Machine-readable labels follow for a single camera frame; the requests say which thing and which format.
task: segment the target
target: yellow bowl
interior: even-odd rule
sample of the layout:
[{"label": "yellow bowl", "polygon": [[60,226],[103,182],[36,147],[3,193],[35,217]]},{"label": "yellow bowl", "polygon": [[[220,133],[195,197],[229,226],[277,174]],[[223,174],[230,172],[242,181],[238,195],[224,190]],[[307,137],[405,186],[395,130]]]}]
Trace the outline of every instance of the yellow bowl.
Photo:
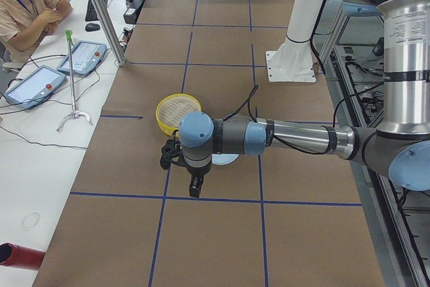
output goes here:
[{"label": "yellow bowl", "polygon": [[199,101],[191,95],[177,93],[160,101],[155,110],[155,118],[160,129],[171,136],[179,128],[182,118],[192,111],[202,111]]}]

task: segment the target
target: computer mouse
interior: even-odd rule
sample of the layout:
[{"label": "computer mouse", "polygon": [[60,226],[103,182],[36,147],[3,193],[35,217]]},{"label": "computer mouse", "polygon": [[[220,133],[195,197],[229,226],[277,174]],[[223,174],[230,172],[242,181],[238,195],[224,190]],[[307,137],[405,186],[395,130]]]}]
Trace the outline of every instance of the computer mouse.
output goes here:
[{"label": "computer mouse", "polygon": [[95,30],[99,30],[100,29],[100,25],[99,24],[96,24],[96,23],[88,23],[86,26],[85,26],[85,30],[87,31],[87,32],[94,32]]}]

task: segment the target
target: blue and white device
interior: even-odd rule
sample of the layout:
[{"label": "blue and white device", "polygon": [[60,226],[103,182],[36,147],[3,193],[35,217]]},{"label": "blue and white device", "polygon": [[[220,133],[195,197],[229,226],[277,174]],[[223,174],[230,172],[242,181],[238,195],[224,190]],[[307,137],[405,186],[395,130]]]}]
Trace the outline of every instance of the blue and white device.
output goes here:
[{"label": "blue and white device", "polygon": [[5,99],[11,104],[30,109],[46,101],[65,79],[63,73],[42,65],[6,91]]},{"label": "blue and white device", "polygon": [[[102,43],[78,41],[72,48],[73,72],[82,76],[90,74],[100,63],[107,49],[107,46]],[[68,75],[69,56],[62,60],[56,69]]]}]

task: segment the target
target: red cylinder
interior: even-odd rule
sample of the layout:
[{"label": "red cylinder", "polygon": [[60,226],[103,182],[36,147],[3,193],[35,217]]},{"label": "red cylinder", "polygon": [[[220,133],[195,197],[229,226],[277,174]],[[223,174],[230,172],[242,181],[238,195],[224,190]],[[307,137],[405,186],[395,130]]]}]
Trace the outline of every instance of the red cylinder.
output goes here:
[{"label": "red cylinder", "polygon": [[4,243],[0,245],[0,265],[10,267],[39,270],[45,252]]}]

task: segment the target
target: black keyboard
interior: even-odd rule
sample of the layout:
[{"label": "black keyboard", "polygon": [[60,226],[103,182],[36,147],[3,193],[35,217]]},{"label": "black keyboard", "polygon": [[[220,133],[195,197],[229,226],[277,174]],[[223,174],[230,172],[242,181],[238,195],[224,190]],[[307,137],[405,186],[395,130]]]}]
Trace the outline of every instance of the black keyboard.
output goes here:
[{"label": "black keyboard", "polygon": [[[108,6],[108,0],[103,0],[105,2],[105,6]],[[91,0],[88,0],[88,6],[87,6],[87,14],[85,15],[85,21],[86,22],[93,22],[95,20],[99,20],[97,18],[97,13],[95,12],[95,8]]]}]

